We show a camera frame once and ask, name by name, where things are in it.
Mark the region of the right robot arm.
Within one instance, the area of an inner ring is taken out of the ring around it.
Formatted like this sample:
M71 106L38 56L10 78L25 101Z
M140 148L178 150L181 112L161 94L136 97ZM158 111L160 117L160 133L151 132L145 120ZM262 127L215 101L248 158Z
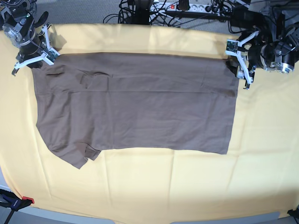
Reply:
M19 49L17 60L23 62L40 56L45 48L45 38L36 33L36 28L45 24L49 12L43 12L36 20L35 0L2 0L0 7L0 29L12 45Z

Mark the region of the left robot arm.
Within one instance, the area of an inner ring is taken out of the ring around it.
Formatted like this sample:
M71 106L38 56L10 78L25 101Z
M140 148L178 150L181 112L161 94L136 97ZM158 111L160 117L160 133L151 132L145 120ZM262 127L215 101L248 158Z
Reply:
M267 13L235 7L229 26L243 28L240 37L228 40L227 66L251 84L255 70L289 73L299 60L299 2L279 0Z

